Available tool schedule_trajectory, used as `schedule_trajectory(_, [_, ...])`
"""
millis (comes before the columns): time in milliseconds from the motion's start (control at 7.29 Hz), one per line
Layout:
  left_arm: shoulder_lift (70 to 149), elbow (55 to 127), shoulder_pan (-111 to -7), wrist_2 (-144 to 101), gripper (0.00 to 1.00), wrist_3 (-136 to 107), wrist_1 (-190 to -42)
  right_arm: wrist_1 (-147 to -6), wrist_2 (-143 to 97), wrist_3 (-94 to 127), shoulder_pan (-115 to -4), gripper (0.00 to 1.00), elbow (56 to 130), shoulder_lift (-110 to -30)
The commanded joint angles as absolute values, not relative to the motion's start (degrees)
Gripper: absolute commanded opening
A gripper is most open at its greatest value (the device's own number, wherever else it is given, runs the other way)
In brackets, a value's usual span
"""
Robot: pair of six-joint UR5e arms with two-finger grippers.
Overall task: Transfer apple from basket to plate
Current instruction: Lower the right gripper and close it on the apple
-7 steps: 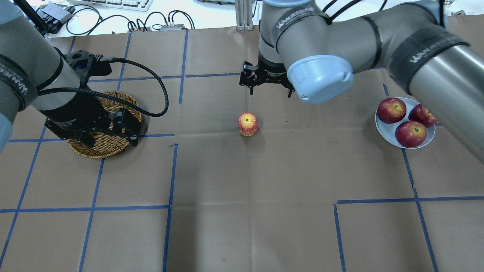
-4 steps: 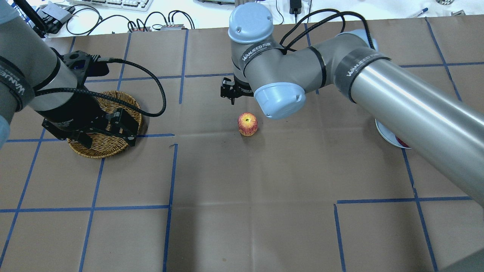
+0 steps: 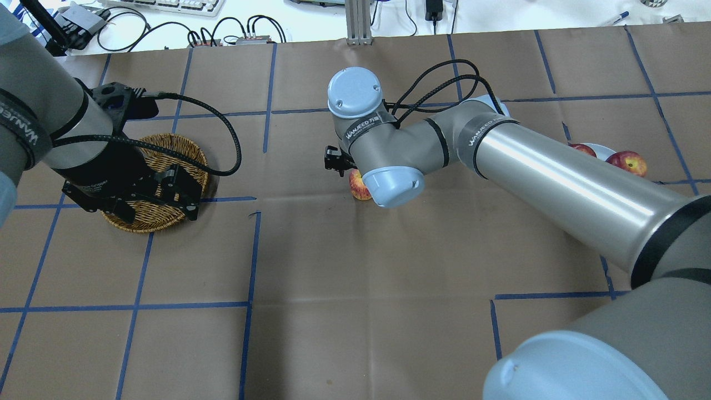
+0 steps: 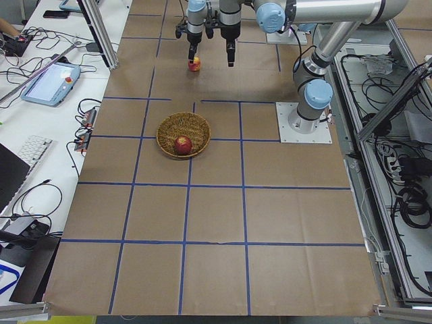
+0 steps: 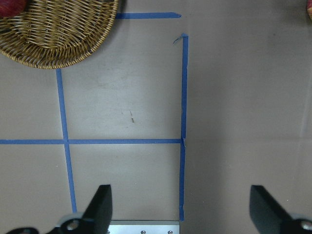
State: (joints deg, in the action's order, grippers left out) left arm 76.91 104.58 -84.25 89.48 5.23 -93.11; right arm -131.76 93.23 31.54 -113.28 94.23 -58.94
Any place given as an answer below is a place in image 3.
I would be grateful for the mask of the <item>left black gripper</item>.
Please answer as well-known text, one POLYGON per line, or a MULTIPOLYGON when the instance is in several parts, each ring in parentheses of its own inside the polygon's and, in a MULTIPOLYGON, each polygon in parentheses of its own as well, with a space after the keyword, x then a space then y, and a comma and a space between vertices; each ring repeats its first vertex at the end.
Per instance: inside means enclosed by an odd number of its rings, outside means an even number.
POLYGON ((122 83, 84 88, 79 115, 96 122, 97 127, 77 122, 62 134, 63 149, 77 155, 76 160, 62 164, 64 195, 86 212, 104 211, 127 224, 136 221, 134 205, 139 200, 177 208, 189 221, 196 221, 201 182, 180 164, 171 164, 163 172, 153 170, 140 149, 161 152, 190 165, 192 159, 124 133, 127 121, 157 113, 157 102, 144 88, 122 83))

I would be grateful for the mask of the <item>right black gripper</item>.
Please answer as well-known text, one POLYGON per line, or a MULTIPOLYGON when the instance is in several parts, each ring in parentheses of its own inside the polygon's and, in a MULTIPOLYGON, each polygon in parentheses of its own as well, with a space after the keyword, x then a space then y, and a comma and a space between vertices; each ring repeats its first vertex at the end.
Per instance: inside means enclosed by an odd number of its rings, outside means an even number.
POLYGON ((356 163, 350 154, 340 147, 326 146, 323 152, 323 166, 328 171, 337 172, 345 177, 346 172, 356 168, 356 163))

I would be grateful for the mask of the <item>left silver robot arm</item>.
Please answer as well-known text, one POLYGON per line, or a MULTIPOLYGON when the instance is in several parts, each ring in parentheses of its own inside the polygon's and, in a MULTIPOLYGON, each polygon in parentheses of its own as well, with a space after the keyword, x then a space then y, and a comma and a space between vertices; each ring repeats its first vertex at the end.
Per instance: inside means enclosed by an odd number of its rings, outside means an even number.
POLYGON ((163 93, 121 83, 87 88, 5 7, 1 56, 2 221, 15 208, 23 172, 38 162, 64 178, 63 192, 86 212, 132 224, 131 202, 143 201, 197 218, 202 184, 179 164, 152 169, 141 152, 151 145, 123 132, 127 121, 155 117, 163 93))

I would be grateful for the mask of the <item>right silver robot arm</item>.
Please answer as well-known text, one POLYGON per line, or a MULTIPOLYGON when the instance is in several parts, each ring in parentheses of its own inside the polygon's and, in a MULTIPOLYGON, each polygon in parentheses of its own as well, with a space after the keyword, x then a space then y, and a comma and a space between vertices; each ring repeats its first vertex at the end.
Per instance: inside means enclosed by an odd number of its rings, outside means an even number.
POLYGON ((708 399, 709 197, 683 197, 512 119, 491 94, 406 128, 377 76, 328 83, 338 147, 376 205, 399 207, 424 175, 460 161, 630 273, 630 293, 565 329, 535 335, 491 368, 484 399, 708 399))

